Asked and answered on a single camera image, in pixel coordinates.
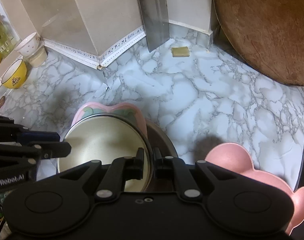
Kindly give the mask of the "yellow ceramic bowl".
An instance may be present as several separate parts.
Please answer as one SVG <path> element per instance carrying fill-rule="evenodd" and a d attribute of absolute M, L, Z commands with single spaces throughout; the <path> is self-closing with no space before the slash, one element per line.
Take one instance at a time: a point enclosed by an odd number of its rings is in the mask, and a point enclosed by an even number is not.
<path fill-rule="evenodd" d="M 27 67 L 23 59 L 16 60 L 5 72 L 1 84 L 8 89 L 17 89 L 27 77 Z"/>

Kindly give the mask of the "pink bear-shaped plate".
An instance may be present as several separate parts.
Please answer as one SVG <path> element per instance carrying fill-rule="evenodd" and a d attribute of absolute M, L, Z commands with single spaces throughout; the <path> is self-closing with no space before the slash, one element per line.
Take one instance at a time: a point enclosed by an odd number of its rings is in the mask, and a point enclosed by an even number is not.
<path fill-rule="evenodd" d="M 294 191 L 278 176 L 255 169 L 249 152 L 243 146 L 233 142 L 220 144 L 210 150 L 205 161 L 284 191 L 294 204 L 294 214 L 285 231 L 287 235 L 303 223 L 304 186 Z"/>

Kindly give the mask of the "small yellow sponge piece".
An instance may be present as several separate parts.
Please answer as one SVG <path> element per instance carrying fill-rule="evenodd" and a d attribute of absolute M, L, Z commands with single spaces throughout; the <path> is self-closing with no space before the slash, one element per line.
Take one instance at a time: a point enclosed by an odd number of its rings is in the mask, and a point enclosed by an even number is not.
<path fill-rule="evenodd" d="M 173 47 L 172 48 L 173 57 L 189 57 L 189 48 L 188 47 Z"/>

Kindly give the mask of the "round wooden cutting board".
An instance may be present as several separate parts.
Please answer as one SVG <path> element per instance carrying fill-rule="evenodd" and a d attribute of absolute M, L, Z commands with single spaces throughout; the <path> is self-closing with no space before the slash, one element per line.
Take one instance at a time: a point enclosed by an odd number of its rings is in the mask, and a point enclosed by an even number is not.
<path fill-rule="evenodd" d="M 304 0 L 213 0 L 228 41 L 252 68 L 304 86 Z"/>

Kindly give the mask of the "stainless steel bowl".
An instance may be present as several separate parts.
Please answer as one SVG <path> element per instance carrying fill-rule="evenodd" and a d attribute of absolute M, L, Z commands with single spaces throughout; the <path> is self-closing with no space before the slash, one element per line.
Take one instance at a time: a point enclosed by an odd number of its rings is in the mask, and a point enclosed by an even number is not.
<path fill-rule="evenodd" d="M 152 121 L 146 119 L 146 127 L 148 133 L 148 140 L 152 148 L 158 148 L 163 157 L 171 155 L 178 157 L 177 151 L 166 133 Z M 151 178 L 147 192 L 170 192 L 173 191 L 173 183 L 169 180 L 158 180 Z"/>

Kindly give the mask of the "white dotted cup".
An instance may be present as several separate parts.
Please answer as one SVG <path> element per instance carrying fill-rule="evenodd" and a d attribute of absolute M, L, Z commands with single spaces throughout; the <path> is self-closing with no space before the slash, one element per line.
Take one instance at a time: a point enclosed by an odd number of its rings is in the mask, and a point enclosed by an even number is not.
<path fill-rule="evenodd" d="M 30 57 L 34 54 L 40 44 L 40 38 L 37 32 L 34 32 L 24 38 L 15 48 L 14 50 L 17 51 L 24 57 Z"/>

